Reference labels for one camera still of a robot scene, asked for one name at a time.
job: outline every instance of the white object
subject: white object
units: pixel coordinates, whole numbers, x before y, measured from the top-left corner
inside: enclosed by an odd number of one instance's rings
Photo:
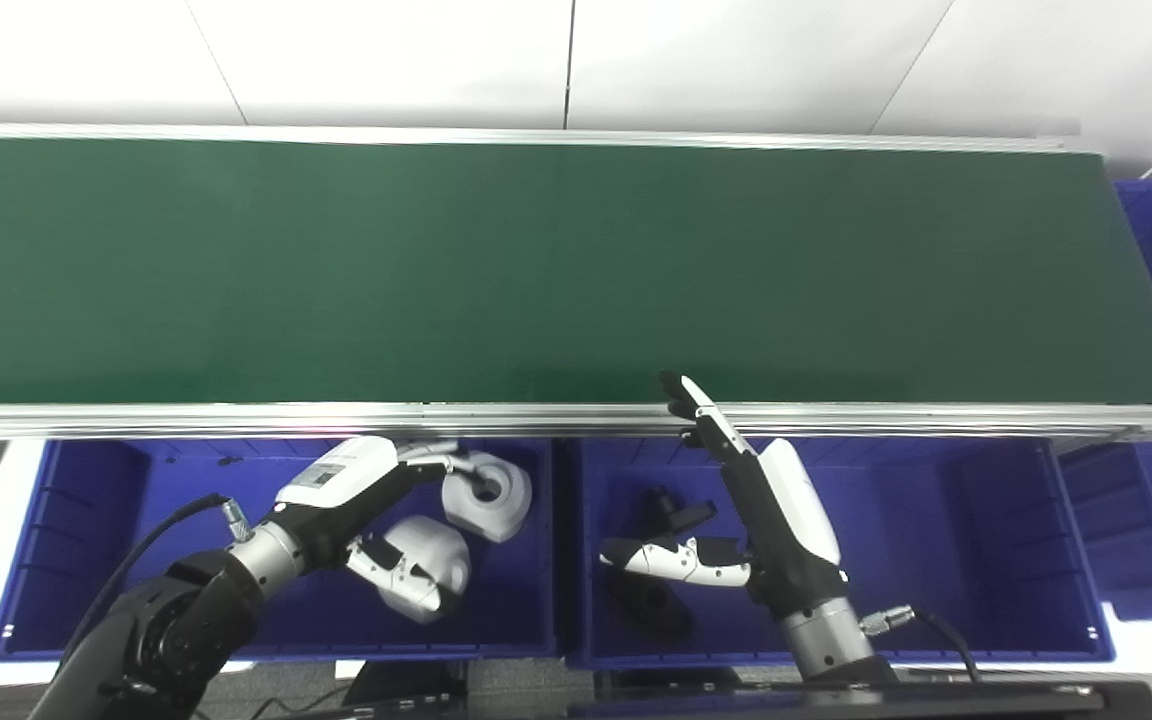
[[[599,560],[602,564],[613,564],[602,555],[599,555]],[[696,553],[696,538],[687,538],[677,550],[645,541],[626,562],[626,570],[652,575],[653,578],[681,579],[684,583],[714,588],[743,588],[749,582],[749,564],[700,564]]]
[[[838,538],[833,533],[829,516],[820,505],[820,497],[814,492],[812,478],[803,467],[803,460],[790,442],[778,438],[758,456],[763,473],[776,502],[781,506],[785,520],[794,530],[794,537],[803,544],[805,551],[832,564],[840,564],[842,552],[838,551]]]
[[[419,564],[434,583],[444,585],[454,594],[465,593],[465,585],[470,583],[470,547],[456,530],[438,520],[412,515],[389,528],[389,532],[385,533],[385,541],[403,553],[407,569]],[[433,623],[445,609],[430,611],[420,598],[412,597],[417,584],[408,582],[410,577],[410,573],[400,573],[394,579],[395,588],[378,585],[380,600],[416,623]]]
[[[404,605],[417,607],[430,616],[445,611],[438,584],[424,574],[414,573],[412,569],[417,564],[407,555],[399,558],[392,568],[387,568],[378,559],[369,555],[359,541],[354,541],[349,546],[349,560],[346,561],[346,566],[381,589],[384,593],[392,594]]]
[[[328,450],[278,491],[275,503],[339,507],[365,491],[397,465],[391,439],[349,438]]]
[[[507,541],[518,532],[531,509],[531,479],[524,469],[486,452],[471,452],[467,460],[497,495],[480,500],[470,479],[448,473],[444,478],[447,521],[490,541]]]

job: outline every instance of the cable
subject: cable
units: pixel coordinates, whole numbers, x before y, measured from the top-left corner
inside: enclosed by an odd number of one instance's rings
[[[69,660],[69,657],[77,650],[78,643],[82,643],[83,638],[88,636],[88,630],[91,630],[91,624],[96,621],[96,615],[104,609],[105,604],[109,601],[111,594],[114,594],[119,584],[122,584],[127,571],[132,569],[132,564],[136,564],[136,561],[141,560],[142,555],[145,555],[145,551],[150,548],[151,544],[154,544],[156,539],[159,539],[162,533],[168,532],[181,520],[197,515],[198,511],[204,511],[210,509],[210,507],[219,507],[227,500],[229,500],[228,497],[211,493],[211,495],[200,497],[198,500],[187,502],[173,511],[172,515],[168,515],[168,518],[157,524],[145,537],[141,538],[141,541],[136,543],[136,547],[132,547],[131,552],[127,553],[123,561],[119,562],[118,568],[114,569],[114,573],[101,585],[100,592],[96,593],[96,598],[93,598],[91,605],[88,605],[88,612],[84,612],[77,628],[74,628],[74,635],[70,635],[69,643],[65,644],[65,652],[60,655],[60,666],[65,666],[65,661]]]
[[[954,629],[954,626],[948,624],[945,619],[941,619],[941,616],[934,614],[934,612],[927,612],[920,609],[920,607],[915,607],[914,617],[922,620],[923,623],[927,623],[933,630],[940,632],[941,637],[946,638],[946,641],[952,644],[958,655],[963,657],[963,665],[965,665],[968,669],[968,677],[972,679],[973,683],[980,682],[980,669],[975,666],[972,650],[968,646],[968,641],[963,638],[963,635],[958,634],[957,630]]]
[[[305,707],[289,707],[287,703],[283,702],[283,698],[271,697],[268,700],[260,703],[260,706],[256,708],[256,712],[252,712],[252,715],[248,720],[256,720],[257,717],[264,715],[265,711],[270,710],[270,707],[274,705],[279,706],[279,710],[287,712],[288,715],[297,715],[301,714],[301,712],[314,710],[314,707],[329,700],[334,694],[342,694],[343,691],[347,691],[347,689],[349,689],[349,685],[340,685],[340,688],[335,688],[332,692],[321,694],[317,700],[309,703]]]

